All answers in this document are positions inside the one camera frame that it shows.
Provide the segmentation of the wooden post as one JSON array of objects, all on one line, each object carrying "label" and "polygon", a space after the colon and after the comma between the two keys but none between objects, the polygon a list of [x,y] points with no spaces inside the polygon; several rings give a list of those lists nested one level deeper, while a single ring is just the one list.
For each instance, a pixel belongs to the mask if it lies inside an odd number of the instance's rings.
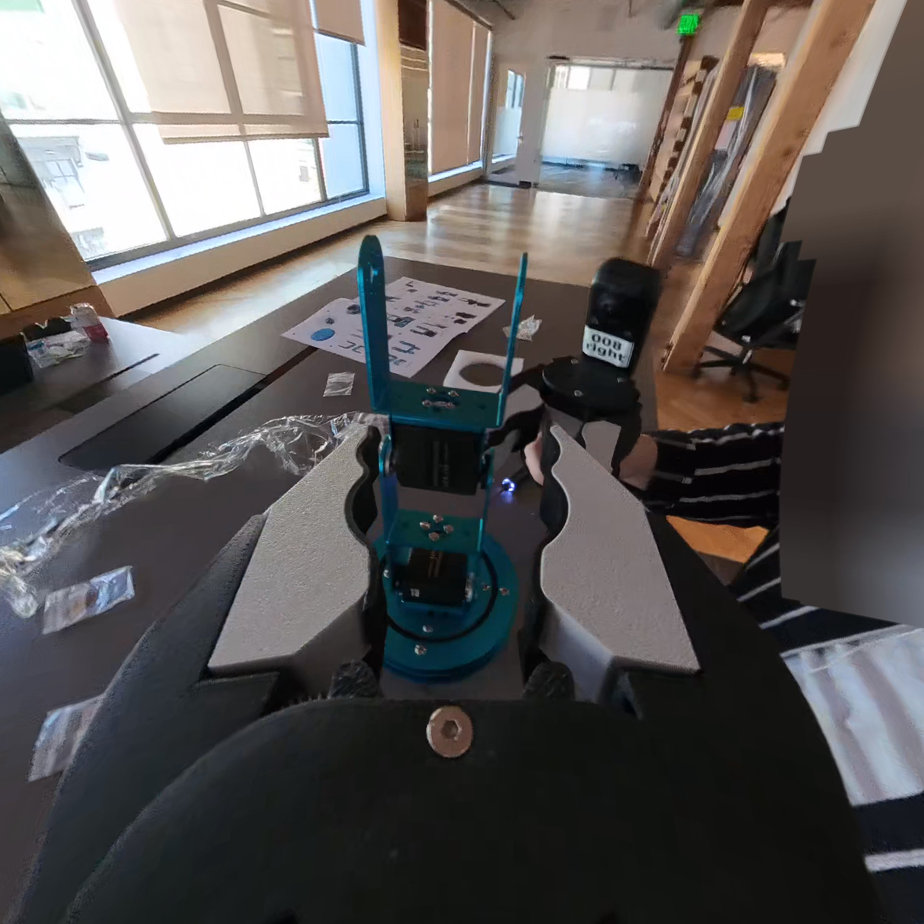
[{"label": "wooden post", "polygon": [[429,3],[374,2],[386,214],[424,222],[429,202]]}]

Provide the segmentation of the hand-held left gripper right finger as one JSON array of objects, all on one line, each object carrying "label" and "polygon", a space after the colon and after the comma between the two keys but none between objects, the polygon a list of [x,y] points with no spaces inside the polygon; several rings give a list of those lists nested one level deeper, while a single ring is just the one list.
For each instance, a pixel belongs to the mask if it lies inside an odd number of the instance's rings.
[{"label": "hand-held left gripper right finger", "polygon": [[542,435],[536,647],[580,695],[608,695],[619,672],[695,676],[700,663],[648,515],[562,426]]}]

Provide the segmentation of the cardboard box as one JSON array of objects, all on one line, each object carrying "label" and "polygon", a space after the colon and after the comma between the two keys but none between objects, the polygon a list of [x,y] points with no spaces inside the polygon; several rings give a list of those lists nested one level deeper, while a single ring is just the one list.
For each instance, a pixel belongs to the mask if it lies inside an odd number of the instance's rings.
[{"label": "cardboard box", "polygon": [[2,313],[26,310],[93,285],[85,260],[2,118]]}]

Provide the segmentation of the clear bag with dark parts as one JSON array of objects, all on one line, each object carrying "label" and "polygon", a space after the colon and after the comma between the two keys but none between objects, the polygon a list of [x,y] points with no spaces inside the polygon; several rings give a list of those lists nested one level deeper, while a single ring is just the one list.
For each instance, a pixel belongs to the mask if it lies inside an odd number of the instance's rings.
[{"label": "clear bag with dark parts", "polygon": [[135,596],[131,565],[110,570],[88,581],[48,593],[44,599],[41,633],[44,636],[68,629],[109,612]]}]

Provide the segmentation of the blue toy robot arm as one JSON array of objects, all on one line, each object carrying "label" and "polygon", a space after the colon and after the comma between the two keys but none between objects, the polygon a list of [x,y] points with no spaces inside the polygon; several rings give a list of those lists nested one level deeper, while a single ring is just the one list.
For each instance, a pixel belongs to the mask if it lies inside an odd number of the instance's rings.
[{"label": "blue toy robot arm", "polygon": [[394,376],[386,349],[385,256],[364,237],[357,267],[383,529],[373,548],[385,592],[385,666],[422,685],[471,676],[506,645],[518,603],[514,564],[488,532],[492,436],[502,428],[514,363],[507,342],[499,392]]}]

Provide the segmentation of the frosted glass partition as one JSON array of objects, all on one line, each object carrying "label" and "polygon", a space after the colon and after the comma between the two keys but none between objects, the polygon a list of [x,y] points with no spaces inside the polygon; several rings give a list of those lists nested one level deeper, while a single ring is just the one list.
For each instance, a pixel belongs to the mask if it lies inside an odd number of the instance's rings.
[{"label": "frosted glass partition", "polygon": [[542,162],[642,169],[673,77],[671,64],[556,63],[550,72]]}]

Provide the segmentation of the person's right forearm striped sleeve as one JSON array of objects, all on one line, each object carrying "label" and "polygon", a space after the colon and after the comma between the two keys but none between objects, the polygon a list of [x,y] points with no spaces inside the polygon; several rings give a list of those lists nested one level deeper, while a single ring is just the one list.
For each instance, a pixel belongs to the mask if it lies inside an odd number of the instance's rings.
[{"label": "person's right forearm striped sleeve", "polygon": [[652,478],[636,496],[655,513],[733,527],[779,523],[784,422],[652,434]]}]

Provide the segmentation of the neighbouring dark desk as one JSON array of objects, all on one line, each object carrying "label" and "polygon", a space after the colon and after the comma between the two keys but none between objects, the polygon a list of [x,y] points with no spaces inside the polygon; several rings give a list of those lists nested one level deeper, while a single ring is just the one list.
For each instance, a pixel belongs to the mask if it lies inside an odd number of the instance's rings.
[{"label": "neighbouring dark desk", "polygon": [[142,324],[104,318],[109,340],[83,355],[34,369],[29,383],[2,393],[5,452],[169,365],[183,337]]}]

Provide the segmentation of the large window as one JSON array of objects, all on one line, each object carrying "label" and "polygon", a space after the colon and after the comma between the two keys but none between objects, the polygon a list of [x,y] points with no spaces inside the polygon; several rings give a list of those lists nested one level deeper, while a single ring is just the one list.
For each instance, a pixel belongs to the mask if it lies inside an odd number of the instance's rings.
[{"label": "large window", "polygon": [[368,191],[361,2],[306,2],[328,137],[180,145],[128,110],[113,2],[1,4],[2,117],[84,260],[111,265]]}]

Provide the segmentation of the red white small packet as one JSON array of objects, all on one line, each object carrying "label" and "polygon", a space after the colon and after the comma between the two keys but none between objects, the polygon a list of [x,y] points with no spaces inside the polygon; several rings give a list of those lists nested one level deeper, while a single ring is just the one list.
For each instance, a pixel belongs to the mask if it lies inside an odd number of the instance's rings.
[{"label": "red white small packet", "polygon": [[89,303],[76,303],[69,307],[73,329],[79,330],[91,343],[108,344],[109,333],[96,309]]}]

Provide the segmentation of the slanted wooden beam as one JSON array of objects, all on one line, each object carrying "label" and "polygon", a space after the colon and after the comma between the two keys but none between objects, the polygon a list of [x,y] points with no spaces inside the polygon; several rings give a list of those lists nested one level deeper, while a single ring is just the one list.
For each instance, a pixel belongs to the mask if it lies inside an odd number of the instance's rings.
[{"label": "slanted wooden beam", "polygon": [[692,372],[802,156],[877,3],[813,2],[745,160],[731,209],[664,350],[669,374]]},{"label": "slanted wooden beam", "polygon": [[667,273],[675,258],[676,244],[696,201],[716,141],[721,133],[736,89],[763,26],[770,1],[745,1],[729,44],[716,70],[711,93],[696,133],[688,144],[688,156],[679,174],[675,194],[669,203],[649,263]]}]

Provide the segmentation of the black bag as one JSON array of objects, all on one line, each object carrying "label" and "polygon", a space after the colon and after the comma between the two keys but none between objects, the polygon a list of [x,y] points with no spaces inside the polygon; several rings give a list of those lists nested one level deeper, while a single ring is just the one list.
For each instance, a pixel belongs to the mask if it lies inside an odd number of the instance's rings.
[{"label": "black bag", "polygon": [[0,395],[5,396],[34,381],[34,369],[21,333],[1,339]]}]

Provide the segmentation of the crumpled clear plastic wrap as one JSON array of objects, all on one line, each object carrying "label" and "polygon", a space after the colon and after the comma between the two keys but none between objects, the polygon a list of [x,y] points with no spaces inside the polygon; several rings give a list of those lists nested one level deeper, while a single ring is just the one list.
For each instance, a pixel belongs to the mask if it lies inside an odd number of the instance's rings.
[{"label": "crumpled clear plastic wrap", "polygon": [[74,479],[2,507],[2,609],[28,620],[43,607],[48,590],[40,587],[40,571],[64,548],[76,544],[92,523],[162,488],[172,480],[209,482],[230,475],[250,456],[265,455],[273,468],[308,475],[342,444],[349,431],[368,418],[352,411],[334,417],[288,415],[208,445],[171,463],[122,463],[102,474]]}]

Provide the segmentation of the beige roller blind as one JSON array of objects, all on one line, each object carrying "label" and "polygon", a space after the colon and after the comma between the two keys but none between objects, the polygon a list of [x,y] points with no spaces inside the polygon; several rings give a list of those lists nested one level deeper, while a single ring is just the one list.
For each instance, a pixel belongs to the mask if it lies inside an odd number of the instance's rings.
[{"label": "beige roller blind", "polygon": [[482,161],[491,29],[460,6],[431,1],[431,177]]},{"label": "beige roller blind", "polygon": [[306,2],[118,1],[128,110],[165,144],[326,138]]}]

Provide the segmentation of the person's striped shirt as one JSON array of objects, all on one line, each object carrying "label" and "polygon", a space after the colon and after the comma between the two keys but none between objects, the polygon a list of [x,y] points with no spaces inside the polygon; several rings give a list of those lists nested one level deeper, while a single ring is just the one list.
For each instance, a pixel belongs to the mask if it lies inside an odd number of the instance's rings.
[{"label": "person's striped shirt", "polygon": [[923,631],[781,593],[779,529],[729,585],[813,710],[890,922],[923,921]]}]

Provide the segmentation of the black office chair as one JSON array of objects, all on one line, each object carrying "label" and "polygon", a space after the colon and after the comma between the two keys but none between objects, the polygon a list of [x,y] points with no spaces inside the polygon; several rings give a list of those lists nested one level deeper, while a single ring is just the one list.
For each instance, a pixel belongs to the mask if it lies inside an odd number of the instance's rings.
[{"label": "black office chair", "polygon": [[747,267],[752,270],[747,282],[734,291],[723,307],[713,331],[736,347],[728,352],[705,346],[702,357],[690,372],[698,379],[704,372],[727,370],[745,382],[745,401],[756,403],[756,374],[770,378],[780,390],[788,390],[790,375],[762,365],[756,353],[763,350],[795,351],[801,331],[816,261],[802,259],[799,240],[783,241],[791,199],[772,214],[764,225],[752,250]]}]

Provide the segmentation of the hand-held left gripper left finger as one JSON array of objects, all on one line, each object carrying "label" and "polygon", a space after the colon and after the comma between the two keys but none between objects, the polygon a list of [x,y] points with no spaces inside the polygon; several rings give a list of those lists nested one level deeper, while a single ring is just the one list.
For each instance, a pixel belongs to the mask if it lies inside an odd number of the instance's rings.
[{"label": "hand-held left gripper left finger", "polygon": [[267,511],[217,638],[209,670],[280,671],[328,683],[364,661],[380,676],[386,607],[382,564],[369,531],[378,508],[378,428],[348,428],[343,442]]}]

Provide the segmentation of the printed instruction sheet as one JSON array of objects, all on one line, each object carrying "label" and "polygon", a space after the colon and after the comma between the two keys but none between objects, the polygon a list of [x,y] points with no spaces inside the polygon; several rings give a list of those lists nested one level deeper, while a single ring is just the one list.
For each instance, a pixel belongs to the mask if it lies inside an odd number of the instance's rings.
[{"label": "printed instruction sheet", "polygon": [[[385,288],[386,332],[392,374],[412,378],[457,336],[504,305],[504,299],[407,276]],[[283,337],[341,359],[366,360],[357,296],[338,297],[283,333]]]}]

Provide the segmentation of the person's right hand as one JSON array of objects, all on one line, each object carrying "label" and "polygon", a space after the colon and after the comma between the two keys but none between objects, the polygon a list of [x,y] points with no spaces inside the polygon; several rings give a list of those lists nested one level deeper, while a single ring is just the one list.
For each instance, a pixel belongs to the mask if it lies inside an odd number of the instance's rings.
[{"label": "person's right hand", "polygon": [[[621,461],[615,477],[627,486],[644,490],[653,478],[657,463],[657,445],[653,436],[642,434],[633,449]],[[537,485],[542,486],[544,476],[541,470],[541,435],[523,450],[526,469]]]}]

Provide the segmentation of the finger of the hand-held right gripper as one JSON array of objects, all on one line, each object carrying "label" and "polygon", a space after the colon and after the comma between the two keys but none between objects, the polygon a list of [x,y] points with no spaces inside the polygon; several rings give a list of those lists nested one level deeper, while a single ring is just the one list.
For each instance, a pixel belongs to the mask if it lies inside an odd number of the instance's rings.
[{"label": "finger of the hand-held right gripper", "polygon": [[539,436],[546,417],[546,406],[518,410],[487,434],[487,448],[493,452],[520,452]]},{"label": "finger of the hand-held right gripper", "polygon": [[556,394],[556,387],[551,383],[550,375],[555,371],[558,359],[538,363],[513,375],[508,383],[507,398],[529,398],[535,393],[540,398]]}]

